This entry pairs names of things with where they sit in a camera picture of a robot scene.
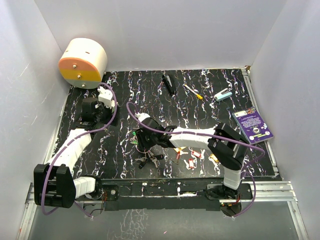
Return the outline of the large metal keyring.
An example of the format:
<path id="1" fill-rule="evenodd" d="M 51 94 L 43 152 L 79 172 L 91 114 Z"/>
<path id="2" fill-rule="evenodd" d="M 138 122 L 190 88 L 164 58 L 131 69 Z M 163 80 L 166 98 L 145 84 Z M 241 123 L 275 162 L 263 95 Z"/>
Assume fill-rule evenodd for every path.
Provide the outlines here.
<path id="1" fill-rule="evenodd" d="M 135 148 L 139 153 L 147 153 L 149 151 L 149 149 L 140 149 L 138 145 L 136 145 Z"/>

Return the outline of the aluminium rail frame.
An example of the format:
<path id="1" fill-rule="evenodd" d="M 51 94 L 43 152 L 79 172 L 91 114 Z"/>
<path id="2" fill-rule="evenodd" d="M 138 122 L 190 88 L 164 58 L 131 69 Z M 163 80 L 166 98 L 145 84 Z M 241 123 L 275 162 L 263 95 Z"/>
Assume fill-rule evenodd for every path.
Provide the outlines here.
<path id="1" fill-rule="evenodd" d="M 30 185 L 20 240 L 306 240 L 290 181 L 247 178 L 99 179 L 89 195 L 70 180 Z"/>

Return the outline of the white pen yellow cap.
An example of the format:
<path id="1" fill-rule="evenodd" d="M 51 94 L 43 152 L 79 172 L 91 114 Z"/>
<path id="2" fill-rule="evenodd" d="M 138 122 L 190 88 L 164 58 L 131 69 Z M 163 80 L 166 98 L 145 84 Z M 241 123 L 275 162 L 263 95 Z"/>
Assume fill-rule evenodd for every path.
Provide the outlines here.
<path id="1" fill-rule="evenodd" d="M 191 93 L 193 93 L 199 100 L 203 99 L 203 97 L 199 93 L 197 93 L 194 89 L 189 87 L 187 84 L 184 84 L 183 86 L 187 88 Z"/>

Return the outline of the round drawer box pink yellow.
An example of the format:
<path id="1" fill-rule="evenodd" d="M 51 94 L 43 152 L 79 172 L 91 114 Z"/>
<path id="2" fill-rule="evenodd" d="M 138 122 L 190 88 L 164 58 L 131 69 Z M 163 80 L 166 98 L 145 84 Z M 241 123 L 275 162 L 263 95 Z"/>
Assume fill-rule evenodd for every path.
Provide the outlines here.
<path id="1" fill-rule="evenodd" d="M 104 48 L 89 38 L 74 38 L 58 61 L 62 77 L 72 86 L 95 89 L 102 82 L 108 64 Z"/>

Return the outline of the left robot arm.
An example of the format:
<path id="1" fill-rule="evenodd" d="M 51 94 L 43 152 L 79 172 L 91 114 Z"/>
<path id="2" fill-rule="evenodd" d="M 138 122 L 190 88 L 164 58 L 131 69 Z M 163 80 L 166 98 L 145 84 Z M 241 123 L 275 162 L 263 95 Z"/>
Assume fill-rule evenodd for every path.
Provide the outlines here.
<path id="1" fill-rule="evenodd" d="M 97 200 L 103 195 L 102 185 L 92 176 L 72 177 L 74 168 L 95 134 L 116 124 L 118 109 L 114 98 L 88 97 L 81 103 L 81 112 L 57 153 L 33 171 L 34 201 L 38 206 L 70 208 L 84 195 Z"/>

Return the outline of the yellow tag far right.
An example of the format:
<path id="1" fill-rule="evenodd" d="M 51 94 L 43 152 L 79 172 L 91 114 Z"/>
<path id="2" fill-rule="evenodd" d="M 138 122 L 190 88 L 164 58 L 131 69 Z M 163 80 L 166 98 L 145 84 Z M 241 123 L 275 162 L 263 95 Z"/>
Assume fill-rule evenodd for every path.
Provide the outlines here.
<path id="1" fill-rule="evenodd" d="M 219 160 L 217 159 L 217 157 L 216 157 L 214 154 L 211 154 L 211 155 L 210 155 L 210 158 L 211 158 L 214 162 L 216 162 L 216 163 L 219 162 Z"/>

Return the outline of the red tag lower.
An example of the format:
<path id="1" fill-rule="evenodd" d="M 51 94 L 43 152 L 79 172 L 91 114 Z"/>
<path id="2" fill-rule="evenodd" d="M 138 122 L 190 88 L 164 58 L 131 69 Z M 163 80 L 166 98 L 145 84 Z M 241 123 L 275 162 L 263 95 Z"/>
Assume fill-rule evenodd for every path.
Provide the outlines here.
<path id="1" fill-rule="evenodd" d="M 195 165 L 194 165 L 194 160 L 192 158 L 188 159 L 188 160 L 184 160 L 184 163 L 186 165 L 186 168 L 188 170 L 194 169 Z"/>

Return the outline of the black stapler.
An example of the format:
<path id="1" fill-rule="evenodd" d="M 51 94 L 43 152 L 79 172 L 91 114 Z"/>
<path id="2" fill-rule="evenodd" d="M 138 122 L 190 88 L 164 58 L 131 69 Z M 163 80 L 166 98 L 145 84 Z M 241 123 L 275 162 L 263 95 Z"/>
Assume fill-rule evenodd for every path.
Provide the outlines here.
<path id="1" fill-rule="evenodd" d="M 162 75 L 162 81 L 164 82 L 169 94 L 174 96 L 176 94 L 177 88 L 174 79 L 169 75 Z"/>

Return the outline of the purple booklet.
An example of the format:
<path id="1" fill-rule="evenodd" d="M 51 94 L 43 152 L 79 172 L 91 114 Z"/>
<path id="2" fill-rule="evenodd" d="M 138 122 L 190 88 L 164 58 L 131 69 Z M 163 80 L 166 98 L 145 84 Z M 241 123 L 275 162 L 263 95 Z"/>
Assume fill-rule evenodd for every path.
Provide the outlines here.
<path id="1" fill-rule="evenodd" d="M 272 139 L 274 135 L 255 107 L 232 113 L 241 133 L 250 145 Z"/>

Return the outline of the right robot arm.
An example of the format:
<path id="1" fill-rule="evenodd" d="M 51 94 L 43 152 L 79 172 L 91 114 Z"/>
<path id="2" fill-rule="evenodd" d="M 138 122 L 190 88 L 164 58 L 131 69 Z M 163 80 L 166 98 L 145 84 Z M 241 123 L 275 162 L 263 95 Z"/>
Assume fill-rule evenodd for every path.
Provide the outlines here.
<path id="1" fill-rule="evenodd" d="M 248 141 L 225 123 L 215 128 L 187 129 L 176 125 L 161 126 L 146 117 L 135 130 L 138 149 L 145 151 L 153 146 L 163 148 L 198 148 L 211 151 L 224 168 L 223 194 L 233 199 L 241 192 L 241 171 L 247 155 Z"/>

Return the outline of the red tag right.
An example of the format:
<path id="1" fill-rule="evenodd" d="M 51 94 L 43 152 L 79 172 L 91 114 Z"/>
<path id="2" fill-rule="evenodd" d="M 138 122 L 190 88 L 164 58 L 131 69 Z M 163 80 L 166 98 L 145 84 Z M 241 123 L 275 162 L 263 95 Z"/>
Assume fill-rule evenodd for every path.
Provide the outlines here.
<path id="1" fill-rule="evenodd" d="M 197 152 L 197 151 L 194 151 L 194 150 L 191 152 L 191 155 L 194 156 L 195 158 L 198 158 L 198 159 L 202 159 L 203 158 L 203 155 L 200 152 Z"/>

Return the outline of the yellow tag with key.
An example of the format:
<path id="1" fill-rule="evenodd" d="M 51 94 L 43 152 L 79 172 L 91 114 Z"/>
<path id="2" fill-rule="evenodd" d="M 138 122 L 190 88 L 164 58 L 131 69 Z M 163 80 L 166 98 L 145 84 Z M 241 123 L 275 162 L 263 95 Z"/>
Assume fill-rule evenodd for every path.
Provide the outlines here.
<path id="1" fill-rule="evenodd" d="M 178 147 L 178 148 L 174 148 L 173 150 L 180 155 L 188 154 L 188 152 L 186 151 L 187 150 L 186 147 Z"/>

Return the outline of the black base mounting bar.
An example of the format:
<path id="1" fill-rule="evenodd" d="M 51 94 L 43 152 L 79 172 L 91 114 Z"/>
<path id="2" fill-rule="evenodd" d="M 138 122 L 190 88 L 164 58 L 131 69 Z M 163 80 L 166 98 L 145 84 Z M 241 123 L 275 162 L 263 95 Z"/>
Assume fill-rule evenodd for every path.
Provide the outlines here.
<path id="1" fill-rule="evenodd" d="M 238 190 L 229 190 L 222 178 L 215 177 L 101 179 L 97 192 L 93 198 L 81 196 L 76 201 L 100 204 L 104 211 L 205 209 L 236 214 L 254 194 L 249 182 L 243 182 Z"/>

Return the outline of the silver key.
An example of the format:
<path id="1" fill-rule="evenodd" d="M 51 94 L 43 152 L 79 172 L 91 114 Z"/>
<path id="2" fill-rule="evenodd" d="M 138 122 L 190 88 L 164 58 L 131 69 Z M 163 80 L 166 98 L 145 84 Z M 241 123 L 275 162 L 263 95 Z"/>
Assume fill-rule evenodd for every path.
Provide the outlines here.
<path id="1" fill-rule="evenodd" d="M 157 159 L 156 157 L 153 157 L 153 158 L 151 159 L 151 161 L 154 163 L 154 165 L 155 165 L 156 168 L 159 167 L 159 166 L 158 166 L 158 159 Z"/>
<path id="2" fill-rule="evenodd" d="M 141 161 L 141 162 L 145 162 L 146 160 L 147 160 L 147 158 L 145 156 L 135 159 L 135 161 Z"/>

